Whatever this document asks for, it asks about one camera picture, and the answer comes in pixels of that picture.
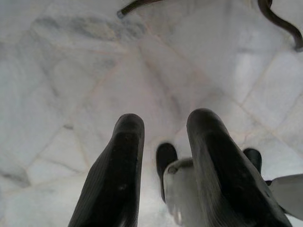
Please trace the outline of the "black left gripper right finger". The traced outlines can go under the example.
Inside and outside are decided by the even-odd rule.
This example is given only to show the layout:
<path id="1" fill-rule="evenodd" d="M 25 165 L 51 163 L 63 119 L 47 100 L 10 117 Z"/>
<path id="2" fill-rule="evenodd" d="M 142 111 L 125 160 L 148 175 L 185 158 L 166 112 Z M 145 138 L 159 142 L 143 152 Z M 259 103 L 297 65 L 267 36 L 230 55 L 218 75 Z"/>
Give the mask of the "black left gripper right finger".
<path id="1" fill-rule="evenodd" d="M 188 117 L 187 134 L 207 227 L 288 227 L 290 221 L 258 170 L 209 109 Z"/>

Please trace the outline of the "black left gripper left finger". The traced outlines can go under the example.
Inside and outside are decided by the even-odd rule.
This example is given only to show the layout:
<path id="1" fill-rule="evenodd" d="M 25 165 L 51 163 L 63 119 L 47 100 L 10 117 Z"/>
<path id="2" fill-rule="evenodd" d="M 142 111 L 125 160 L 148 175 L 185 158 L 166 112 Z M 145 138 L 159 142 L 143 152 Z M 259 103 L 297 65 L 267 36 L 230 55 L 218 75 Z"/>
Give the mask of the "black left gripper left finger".
<path id="1" fill-rule="evenodd" d="M 122 115 L 88 172 L 69 226 L 137 226 L 143 147 L 143 120 L 133 113 Z"/>

